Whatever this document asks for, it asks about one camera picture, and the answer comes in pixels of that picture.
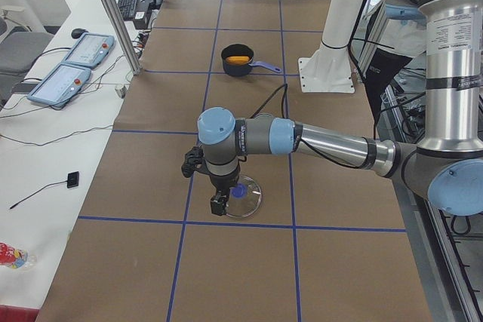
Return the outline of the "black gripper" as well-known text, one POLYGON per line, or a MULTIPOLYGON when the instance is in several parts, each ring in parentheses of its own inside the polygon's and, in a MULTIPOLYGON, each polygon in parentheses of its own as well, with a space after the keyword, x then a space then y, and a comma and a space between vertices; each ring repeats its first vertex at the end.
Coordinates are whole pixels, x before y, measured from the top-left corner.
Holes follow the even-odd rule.
POLYGON ((216 193, 221 195, 215 195, 210 200, 211 213, 217 216, 222 216, 227 214, 227 207, 229 202, 229 196, 231 189, 238 185, 239 172, 233 171, 228 175, 210 175, 210 181, 216 193))

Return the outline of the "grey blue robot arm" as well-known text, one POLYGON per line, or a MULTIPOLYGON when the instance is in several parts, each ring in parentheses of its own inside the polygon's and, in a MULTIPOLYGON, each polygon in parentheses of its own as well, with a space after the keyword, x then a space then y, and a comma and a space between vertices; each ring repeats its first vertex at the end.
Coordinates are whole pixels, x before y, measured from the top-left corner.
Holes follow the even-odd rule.
POLYGON ((478 137, 482 0, 387 0, 426 19, 426 123, 417 144, 344 135, 288 118, 236 118, 214 107, 198 118, 199 172, 215 188, 211 212, 224 215, 250 154, 316 155, 350 169, 372 170, 404 184, 455 216, 482 210, 482 141, 478 137))

